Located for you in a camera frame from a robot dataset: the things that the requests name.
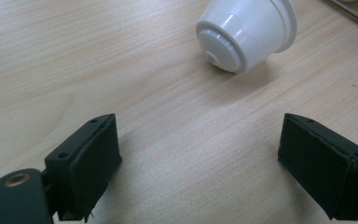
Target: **table surface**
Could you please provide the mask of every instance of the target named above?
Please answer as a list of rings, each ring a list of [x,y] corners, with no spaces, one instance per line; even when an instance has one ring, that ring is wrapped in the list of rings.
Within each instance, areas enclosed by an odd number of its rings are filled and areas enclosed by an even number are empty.
[[[293,3],[295,44],[234,75],[200,50],[207,0],[0,1],[0,177],[116,113],[124,161],[89,223],[330,223],[277,151],[287,112],[358,144],[358,22]]]

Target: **wooden table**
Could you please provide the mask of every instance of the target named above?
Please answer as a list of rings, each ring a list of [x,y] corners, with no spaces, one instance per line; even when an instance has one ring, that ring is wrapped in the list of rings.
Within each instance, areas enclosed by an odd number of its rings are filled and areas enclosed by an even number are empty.
[[[277,150],[286,112],[358,144],[358,22],[293,2],[295,44],[233,75],[200,50],[207,0],[0,1],[0,177],[116,113],[124,161],[89,223],[330,223]]]

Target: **white plastic cup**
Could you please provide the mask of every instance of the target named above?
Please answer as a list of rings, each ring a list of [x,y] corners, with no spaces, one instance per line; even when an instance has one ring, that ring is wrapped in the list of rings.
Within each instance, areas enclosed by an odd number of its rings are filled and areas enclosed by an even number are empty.
[[[296,38],[290,0],[212,0],[197,23],[207,60],[229,72],[246,72]]]

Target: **black plastic part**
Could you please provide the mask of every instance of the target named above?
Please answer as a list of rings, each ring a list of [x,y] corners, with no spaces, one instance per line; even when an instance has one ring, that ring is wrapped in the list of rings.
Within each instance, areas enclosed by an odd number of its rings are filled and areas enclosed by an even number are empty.
[[[39,171],[19,170],[0,178],[1,223],[52,223]]]
[[[46,158],[60,220],[86,221],[120,164],[115,115],[92,119]]]
[[[358,146],[322,124],[286,114],[279,161],[330,218],[358,219]]]

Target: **wood grain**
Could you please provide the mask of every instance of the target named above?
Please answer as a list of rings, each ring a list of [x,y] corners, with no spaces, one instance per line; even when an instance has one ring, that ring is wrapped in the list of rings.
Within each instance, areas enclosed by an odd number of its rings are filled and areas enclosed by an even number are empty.
[[[358,144],[358,22],[293,2],[295,44],[233,75],[200,50],[207,0],[0,1],[0,176],[116,113],[124,161],[89,223],[330,223],[277,150],[286,112]]]

